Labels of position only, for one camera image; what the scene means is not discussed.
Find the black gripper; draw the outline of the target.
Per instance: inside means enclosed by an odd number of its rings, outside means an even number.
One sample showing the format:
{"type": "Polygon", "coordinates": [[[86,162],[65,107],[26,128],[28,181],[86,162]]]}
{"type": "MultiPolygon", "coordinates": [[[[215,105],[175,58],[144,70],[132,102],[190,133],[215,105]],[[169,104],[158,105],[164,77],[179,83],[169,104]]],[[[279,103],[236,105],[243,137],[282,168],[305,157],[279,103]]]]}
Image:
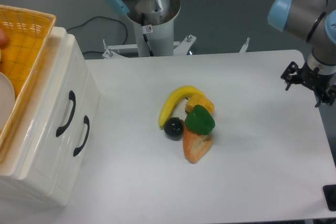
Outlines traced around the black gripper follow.
{"type": "Polygon", "coordinates": [[[317,98],[315,108],[322,103],[332,106],[335,101],[335,85],[329,85],[331,75],[322,75],[320,68],[313,70],[305,62],[302,68],[292,61],[284,70],[280,78],[285,82],[285,90],[289,90],[292,84],[301,84],[306,88],[313,90],[317,98]]]}

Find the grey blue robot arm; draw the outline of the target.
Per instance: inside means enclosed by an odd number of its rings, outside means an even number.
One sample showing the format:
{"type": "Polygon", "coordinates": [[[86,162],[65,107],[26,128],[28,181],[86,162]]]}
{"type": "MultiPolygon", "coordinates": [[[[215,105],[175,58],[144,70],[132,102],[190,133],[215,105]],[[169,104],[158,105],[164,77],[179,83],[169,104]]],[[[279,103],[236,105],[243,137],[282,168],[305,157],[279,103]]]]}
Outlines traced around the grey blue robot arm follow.
{"type": "MultiPolygon", "coordinates": [[[[275,0],[268,13],[272,27],[312,45],[302,67],[291,63],[281,75],[287,86],[300,84],[312,90],[319,104],[335,101],[335,12],[326,13],[331,0],[275,0]]],[[[184,55],[190,37],[174,46],[174,20],[180,0],[105,0],[119,15],[133,22],[139,56],[184,55]]]]}

